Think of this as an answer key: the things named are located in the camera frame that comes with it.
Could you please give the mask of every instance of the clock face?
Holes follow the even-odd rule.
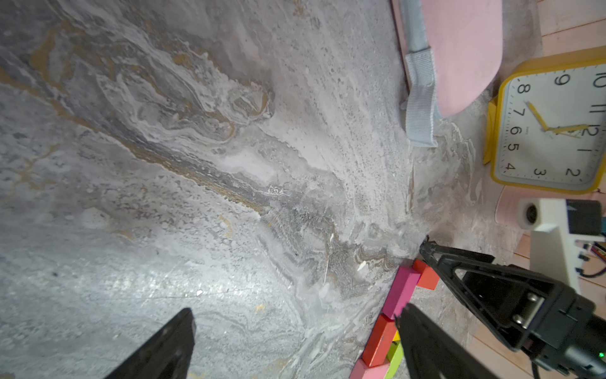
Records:
[[[502,96],[495,177],[589,189],[606,146],[606,64],[518,76]]]

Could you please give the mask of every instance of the analog clock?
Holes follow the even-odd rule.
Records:
[[[605,169],[606,47],[527,61],[496,102],[487,138],[494,180],[568,193],[596,188]]]

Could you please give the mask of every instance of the clock hand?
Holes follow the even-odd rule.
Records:
[[[530,101],[527,101],[526,105],[528,106],[528,109],[530,109],[530,111],[532,112],[532,114],[534,115],[534,117],[536,118],[536,120],[539,121],[539,123],[541,124],[541,127],[543,128],[543,131],[544,132],[548,132],[551,128],[549,128],[549,126],[547,126],[547,124],[545,123],[545,120],[543,120],[543,117],[541,117],[541,115],[536,110],[536,108],[534,107],[534,105]]]
[[[572,137],[572,138],[581,138],[579,136],[573,136],[572,134],[560,134],[560,136]]]
[[[575,132],[577,130],[589,129],[589,125],[581,124],[576,126],[567,126],[567,127],[558,127],[558,128],[550,128],[552,132],[555,134],[560,134],[564,132]]]

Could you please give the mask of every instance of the pink cushion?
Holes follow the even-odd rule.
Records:
[[[406,53],[399,0],[392,4]],[[486,89],[501,66],[501,0],[422,0],[422,8],[438,76],[438,110],[443,117],[452,116]]]

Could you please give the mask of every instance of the red block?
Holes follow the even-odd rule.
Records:
[[[384,379],[389,371],[389,361],[383,361],[383,364],[375,367],[368,367],[363,360],[358,359],[353,367],[349,379]]]
[[[440,276],[427,265],[427,263],[419,260],[415,260],[413,268],[421,273],[421,278],[417,283],[417,287],[423,287],[430,290],[435,290],[440,281]]]
[[[366,348],[362,353],[362,360],[368,367],[375,367],[384,363],[393,337],[396,335],[396,330],[396,323],[394,321],[384,314],[379,315]]]

